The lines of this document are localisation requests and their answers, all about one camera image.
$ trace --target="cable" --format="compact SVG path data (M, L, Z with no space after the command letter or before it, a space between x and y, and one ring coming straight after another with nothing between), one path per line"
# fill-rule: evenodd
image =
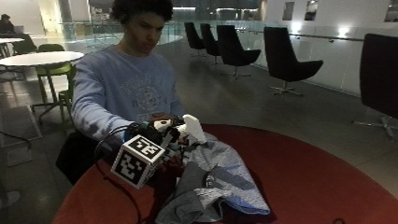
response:
M115 129L113 129L106 134L106 136L103 137L103 139L99 141L98 145L95 146L93 160L94 160L95 168L97 168L98 172L102 175L102 179L106 180L106 181L109 181L109 183L123 193L123 195L127 197L129 201L134 204L134 207L135 207L135 210L137 210L137 224L142 224L142 215L141 215L141 211L139 211L139 207L138 207L137 201L134 200L133 196L129 194L129 192L123 188L123 186L119 183L117 183L113 179L110 179L107 177L107 175L103 173L103 171L102 171L102 169L99 167L98 161L97 161L97 157L98 157L98 153L99 153L99 148L101 148L101 145L103 143L103 140L107 139L115 133L119 133L119 132L127 130L129 128L130 128L130 125L119 126Z
M1 132L1 131L0 131L0 133L1 133L4 136L8 136L8 137L10 137L10 138L16 138L16 139L19 139L19 140L25 141L25 142L27 143L27 148L31 147L31 143L29 142L29 140L27 140L26 138L14 136L14 135L8 134L8 133L4 133L4 132Z

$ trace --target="man's hand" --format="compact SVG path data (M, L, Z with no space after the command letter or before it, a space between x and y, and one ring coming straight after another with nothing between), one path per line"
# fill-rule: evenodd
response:
M149 122L153 122L155 120L169 120L169 119L177 119L178 117L175 115L170 115L166 113L155 113L151 115L151 119Z

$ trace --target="red table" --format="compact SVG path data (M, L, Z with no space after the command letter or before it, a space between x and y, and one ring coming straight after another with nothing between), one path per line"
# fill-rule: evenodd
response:
M394 197L319 148L259 129L231 125L202 125L202 128L236 150L274 211L274 224L330 224L336 217L346 219L347 224L398 223ZM99 167L110 180L126 189L133 203L93 166L66 195L54 224L137 223L138 216L145 219L153 212L159 188L143 186L135 190L109 173L103 161ZM166 176L157 179L153 184L161 186L158 183ZM227 214L232 222L228 219L223 223L267 223L270 220L267 216L248 217L231 210Z

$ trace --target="railing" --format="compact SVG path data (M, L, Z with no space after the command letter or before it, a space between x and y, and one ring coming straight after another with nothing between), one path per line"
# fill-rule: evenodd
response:
M171 21L166 23L166 26L162 29L159 44L173 42L185 36L182 23L183 21ZM201 23L210 24L215 38L216 25L234 25L238 29L236 34L242 47L244 49L260 49L260 54L254 65L267 69L262 29L263 26L280 25L264 23L262 21L194 21L197 30L199 30ZM74 35L75 26L78 26L77 24L83 24L86 26L85 31L87 32L83 36ZM69 37L83 38L87 46L115 43L122 36L122 33L117 33L114 30L109 31L107 28L95 29L95 26L102 26L101 23L73 22L71 25L74 28L69 28L73 33ZM292 25L287 28L291 34L291 43L298 61L323 61L323 66L316 75L310 77L306 82L352 95L359 95L359 60L364 34L374 33L396 36L398 32L392 29L370 29L360 27L296 27Z
M117 44L123 37L123 28L114 21L75 21L62 22L66 41L85 41L86 47ZM161 32L159 44L179 39L181 25L170 21Z

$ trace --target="sleeve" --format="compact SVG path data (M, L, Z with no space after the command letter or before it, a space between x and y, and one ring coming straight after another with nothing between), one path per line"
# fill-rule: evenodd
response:
M102 140L106 134L117 127L131 121L111 114L105 108L103 81L99 62L86 55L77 63L74 77L71 117L75 128L90 138ZM115 134L122 142L122 134Z

